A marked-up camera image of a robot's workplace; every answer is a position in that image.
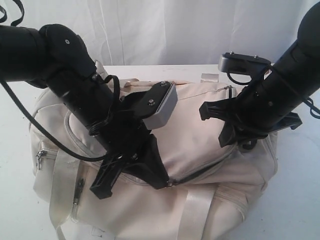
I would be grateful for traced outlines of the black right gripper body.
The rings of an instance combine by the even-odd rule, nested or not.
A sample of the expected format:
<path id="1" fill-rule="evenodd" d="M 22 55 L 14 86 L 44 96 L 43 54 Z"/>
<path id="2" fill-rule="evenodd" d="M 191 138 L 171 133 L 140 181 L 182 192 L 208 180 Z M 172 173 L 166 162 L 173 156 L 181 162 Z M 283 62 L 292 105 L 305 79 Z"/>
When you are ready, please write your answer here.
<path id="1" fill-rule="evenodd" d="M 235 99 L 236 113 L 240 121 L 226 121 L 239 127 L 239 142 L 265 138 L 284 128 L 295 129 L 302 124 L 292 111 L 302 103 L 299 96 L 280 84 L 260 84 L 246 87 Z"/>

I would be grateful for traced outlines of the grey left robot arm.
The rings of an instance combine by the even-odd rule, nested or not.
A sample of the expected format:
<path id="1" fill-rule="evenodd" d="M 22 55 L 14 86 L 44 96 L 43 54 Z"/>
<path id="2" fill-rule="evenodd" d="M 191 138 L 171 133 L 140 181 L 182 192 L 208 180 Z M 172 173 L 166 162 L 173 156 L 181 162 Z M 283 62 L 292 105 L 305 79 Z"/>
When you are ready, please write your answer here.
<path id="1" fill-rule="evenodd" d="M 49 88 L 106 150 L 91 185 L 99 198 L 112 195 L 121 173 L 154 189 L 169 184 L 153 129 L 163 127 L 176 105 L 175 86 L 162 81 L 150 90 L 120 96 L 115 75 L 101 77 L 79 35 L 61 24 L 40 30 L 0 28 L 0 82 L 24 81 Z"/>

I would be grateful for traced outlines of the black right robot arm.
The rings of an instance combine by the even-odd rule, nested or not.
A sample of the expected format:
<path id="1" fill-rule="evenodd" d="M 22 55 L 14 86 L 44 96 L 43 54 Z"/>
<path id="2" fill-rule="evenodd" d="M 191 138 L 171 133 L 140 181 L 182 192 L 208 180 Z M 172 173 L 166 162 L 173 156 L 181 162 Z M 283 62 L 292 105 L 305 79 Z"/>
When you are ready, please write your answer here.
<path id="1" fill-rule="evenodd" d="M 311 95 L 320 87 L 320 6 L 315 4 L 303 17 L 296 41 L 276 63 L 255 56 L 227 52 L 221 55 L 219 71 L 250 77 L 235 97 L 206 101 L 200 109 L 202 120 L 224 121 L 218 137 L 221 147 L 245 144 L 290 128 L 302 121 L 294 109 L 306 104 L 310 114 L 320 111 Z"/>

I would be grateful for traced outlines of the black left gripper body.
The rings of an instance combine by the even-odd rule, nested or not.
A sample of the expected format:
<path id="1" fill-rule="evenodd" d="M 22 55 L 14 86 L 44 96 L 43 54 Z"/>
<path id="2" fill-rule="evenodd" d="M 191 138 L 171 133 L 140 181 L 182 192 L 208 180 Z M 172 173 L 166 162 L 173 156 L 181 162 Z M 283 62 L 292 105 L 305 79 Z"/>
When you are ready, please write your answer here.
<path id="1" fill-rule="evenodd" d="M 138 114 L 138 110 L 148 106 L 144 100 L 146 94 L 133 92 L 120 99 L 120 95 L 113 92 L 86 93 L 86 129 L 106 150 L 103 156 L 87 158 L 87 162 L 127 153 L 144 135 L 150 135 L 143 117 Z"/>

